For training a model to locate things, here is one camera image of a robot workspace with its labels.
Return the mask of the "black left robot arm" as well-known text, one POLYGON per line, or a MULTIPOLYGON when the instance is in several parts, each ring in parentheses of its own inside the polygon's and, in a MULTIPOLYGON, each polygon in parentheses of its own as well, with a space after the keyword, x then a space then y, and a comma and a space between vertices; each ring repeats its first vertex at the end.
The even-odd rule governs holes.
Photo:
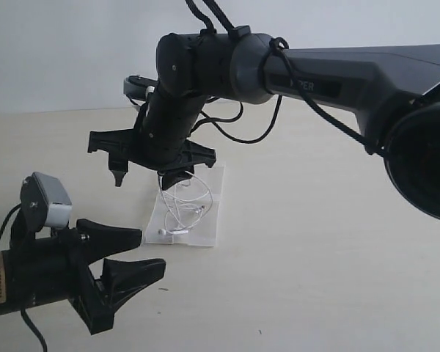
POLYGON ((79 219, 49 238, 11 245, 0 252, 0 315, 67 300, 91 334, 112 329, 116 311, 164 277, 161 258, 111 258, 141 242, 141 230, 79 219))

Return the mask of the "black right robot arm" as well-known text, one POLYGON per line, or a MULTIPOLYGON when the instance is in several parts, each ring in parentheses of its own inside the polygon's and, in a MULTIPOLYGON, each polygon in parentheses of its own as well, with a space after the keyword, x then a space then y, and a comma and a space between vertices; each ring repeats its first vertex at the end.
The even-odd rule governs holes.
POLYGON ((262 104, 303 100, 323 119, 383 158, 394 187, 440 220, 440 44, 292 49, 268 34, 163 36, 158 77, 129 76, 125 94, 142 106, 134 126, 93 131, 88 150, 109 156, 120 186, 129 164, 156 171, 164 188, 215 152, 189 136, 212 98, 262 104))

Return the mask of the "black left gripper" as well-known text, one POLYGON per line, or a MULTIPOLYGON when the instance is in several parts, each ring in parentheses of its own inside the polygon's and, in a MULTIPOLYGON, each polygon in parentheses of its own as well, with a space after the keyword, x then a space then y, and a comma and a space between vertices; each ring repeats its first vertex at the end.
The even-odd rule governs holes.
POLYGON ((112 326, 115 312, 136 294, 163 279, 161 258, 125 262, 105 259, 100 278, 90 265, 132 249, 142 242, 142 231, 111 227, 88 219, 76 226, 52 229, 56 262, 51 265, 51 302, 68 301, 87 326, 112 326))

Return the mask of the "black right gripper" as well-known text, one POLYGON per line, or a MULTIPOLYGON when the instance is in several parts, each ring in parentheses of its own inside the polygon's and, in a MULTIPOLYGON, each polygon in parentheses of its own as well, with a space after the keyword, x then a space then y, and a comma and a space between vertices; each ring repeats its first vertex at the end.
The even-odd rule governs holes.
POLYGON ((131 129, 92 131, 88 152, 104 151, 116 160, 109 161, 116 187, 122 186, 130 161, 162 172, 161 189, 168 190, 190 180, 193 165, 211 168, 216 162, 215 150, 188 140, 207 99, 205 95, 174 98, 155 91, 140 108, 131 129))

